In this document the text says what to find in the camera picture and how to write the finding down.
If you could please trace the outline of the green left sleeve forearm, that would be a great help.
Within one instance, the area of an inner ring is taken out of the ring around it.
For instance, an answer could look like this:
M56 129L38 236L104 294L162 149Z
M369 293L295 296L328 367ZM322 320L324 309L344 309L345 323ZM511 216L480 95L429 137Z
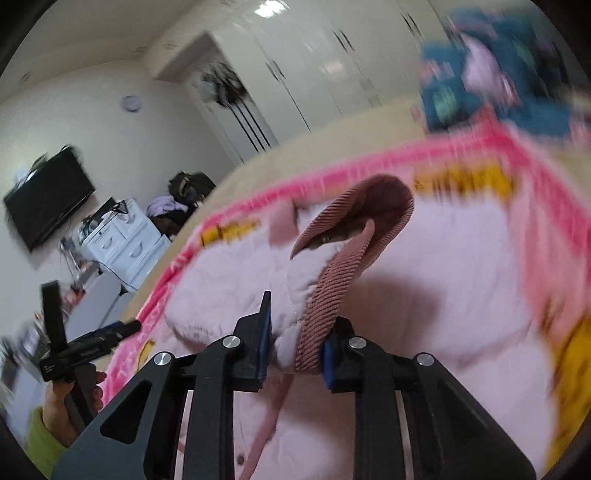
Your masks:
M31 413L25 448L28 458L42 475L49 479L56 463L67 450L68 448L55 439L45 427L42 420L42 408L36 408Z

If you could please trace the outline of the person's left hand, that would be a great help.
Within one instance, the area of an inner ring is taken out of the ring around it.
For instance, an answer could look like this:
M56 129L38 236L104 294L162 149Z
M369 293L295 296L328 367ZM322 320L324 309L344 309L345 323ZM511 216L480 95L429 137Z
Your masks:
M63 381L51 382L45 393L42 407L42 422L51 436L63 447L70 447L79 433L70 421L65 405L66 397L71 393L73 384Z

